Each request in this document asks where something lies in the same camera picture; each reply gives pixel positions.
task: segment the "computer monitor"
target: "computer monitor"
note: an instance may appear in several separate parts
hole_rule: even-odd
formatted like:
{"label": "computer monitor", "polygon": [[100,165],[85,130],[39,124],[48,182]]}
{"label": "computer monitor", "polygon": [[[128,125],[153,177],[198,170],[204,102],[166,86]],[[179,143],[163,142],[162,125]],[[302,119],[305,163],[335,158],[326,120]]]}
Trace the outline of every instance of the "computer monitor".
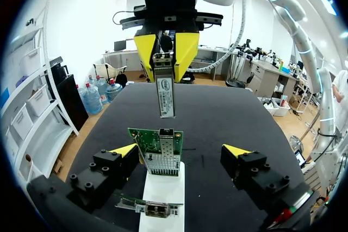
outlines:
{"label": "computer monitor", "polygon": [[297,65],[300,67],[301,70],[303,70],[303,62],[298,61],[298,62],[297,62]]}
{"label": "computer monitor", "polygon": [[169,37],[171,38],[172,41],[174,41],[174,38],[175,38],[175,30],[169,30]]}
{"label": "computer monitor", "polygon": [[306,163],[305,158],[302,156],[302,153],[300,152],[300,150],[298,149],[297,151],[295,151],[295,156],[297,161],[299,162],[299,165],[302,166]]}
{"label": "computer monitor", "polygon": [[125,40],[114,42],[114,51],[121,51],[121,50],[125,50],[125,49],[126,49],[126,41]]}

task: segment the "wooden floor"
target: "wooden floor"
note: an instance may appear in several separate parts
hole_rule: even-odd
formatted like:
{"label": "wooden floor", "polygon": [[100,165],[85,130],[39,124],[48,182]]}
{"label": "wooden floor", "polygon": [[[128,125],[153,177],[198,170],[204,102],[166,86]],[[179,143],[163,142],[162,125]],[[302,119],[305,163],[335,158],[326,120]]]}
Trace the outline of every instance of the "wooden floor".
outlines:
{"label": "wooden floor", "polygon": [[[139,71],[130,71],[125,72],[129,81],[135,82],[146,82],[146,78],[139,78],[141,72]],[[225,86],[225,81],[222,80],[219,76],[216,77],[215,81],[210,79],[210,74],[195,74],[195,84],[202,85],[217,85],[217,86]],[[94,127],[96,122],[99,120],[100,116],[104,113],[105,109],[109,106],[109,104],[104,106],[104,109],[97,115],[90,115],[82,129],[79,132],[79,136],[75,136],[75,134],[71,134],[69,139],[66,141],[62,151],[59,154],[59,159],[63,162],[63,167],[60,169],[58,173],[58,177],[65,181],[68,175],[69,169],[75,159],[77,152],[79,151],[82,143],[88,136],[91,129]],[[299,116],[294,115],[292,112],[288,112],[285,117],[274,117],[274,120],[283,130],[287,140],[289,141],[292,135],[297,137],[301,137],[302,134],[306,131],[307,127],[305,122],[311,123],[313,118],[315,117],[318,109],[309,105],[304,114],[300,114]],[[314,129],[317,130],[319,127],[319,120],[314,125]],[[303,139],[304,153],[303,156],[306,158],[310,151],[313,148],[313,137],[314,135],[309,132],[307,136]]]}

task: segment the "person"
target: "person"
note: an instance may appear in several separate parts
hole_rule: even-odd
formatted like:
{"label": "person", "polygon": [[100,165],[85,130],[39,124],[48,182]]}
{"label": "person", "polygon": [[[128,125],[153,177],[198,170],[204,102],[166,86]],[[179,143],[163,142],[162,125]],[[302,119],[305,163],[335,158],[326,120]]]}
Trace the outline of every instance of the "person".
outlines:
{"label": "person", "polygon": [[348,129],[348,70],[338,73],[332,83],[333,95],[335,97],[335,125],[341,134]]}

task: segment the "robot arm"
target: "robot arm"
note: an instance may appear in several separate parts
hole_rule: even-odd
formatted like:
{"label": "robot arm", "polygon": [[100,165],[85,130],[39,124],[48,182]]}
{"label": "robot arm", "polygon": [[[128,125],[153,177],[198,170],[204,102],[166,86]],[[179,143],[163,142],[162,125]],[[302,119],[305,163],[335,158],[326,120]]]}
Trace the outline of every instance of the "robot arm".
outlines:
{"label": "robot arm", "polygon": [[[233,0],[205,1],[219,5],[231,5],[233,2]],[[310,91],[322,92],[321,133],[333,135],[335,125],[331,79],[326,69],[316,70],[312,43],[297,23],[306,13],[297,0],[269,1],[277,5],[275,7],[277,18],[294,39],[307,71]],[[161,117],[175,117],[173,82],[179,82],[186,70],[203,72],[218,66],[235,49],[235,44],[243,34],[244,20],[236,43],[226,55],[208,67],[193,70],[188,67],[197,54],[198,32],[204,29],[205,23],[221,25],[222,16],[197,12],[195,0],[145,0],[145,2],[146,6],[134,8],[135,17],[121,20],[121,24],[123,29],[143,25],[134,37],[140,59],[150,80],[157,84]],[[173,53],[158,54],[159,39],[163,30],[176,31]],[[320,136],[319,139],[319,148],[324,149],[328,144],[327,137]]]}

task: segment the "white shelf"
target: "white shelf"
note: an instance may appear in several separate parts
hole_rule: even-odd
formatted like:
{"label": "white shelf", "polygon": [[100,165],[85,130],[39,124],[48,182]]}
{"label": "white shelf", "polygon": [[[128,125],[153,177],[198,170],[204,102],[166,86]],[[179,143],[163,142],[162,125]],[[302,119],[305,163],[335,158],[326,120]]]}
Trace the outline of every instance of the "white shelf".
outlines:
{"label": "white shelf", "polygon": [[26,30],[23,32],[22,35],[19,35],[12,40],[12,42],[10,43],[8,52],[12,53],[17,48],[21,47],[25,43],[32,40],[35,37],[35,35],[37,34],[37,32],[42,28],[43,28],[42,25],[41,26],[31,26],[29,28],[26,28]]}
{"label": "white shelf", "polygon": [[11,104],[11,102],[16,98],[16,96],[28,85],[30,84],[36,77],[38,77],[40,74],[42,74],[45,70],[47,70],[46,67],[42,67],[32,73],[27,79],[24,80],[11,94],[10,97],[5,102],[4,106],[1,108],[1,117],[6,112],[7,108]]}
{"label": "white shelf", "polygon": [[54,101],[53,103],[51,103],[47,109],[41,114],[40,117],[35,117],[33,120],[33,126],[30,129],[27,137],[25,138],[25,140],[19,144],[19,150],[17,153],[17,157],[15,160],[15,168],[18,170],[21,164],[21,161],[23,159],[24,153],[26,152],[26,149],[30,143],[30,141],[32,140],[34,134],[36,133],[36,131],[38,130],[38,128],[40,127],[40,125],[42,124],[42,122],[45,120],[45,118],[49,115],[49,113],[58,105],[57,101]]}
{"label": "white shelf", "polygon": [[49,131],[42,144],[37,148],[36,153],[32,155],[35,166],[46,178],[49,177],[54,163],[71,133],[72,128],[70,126],[61,123],[56,124],[54,130]]}

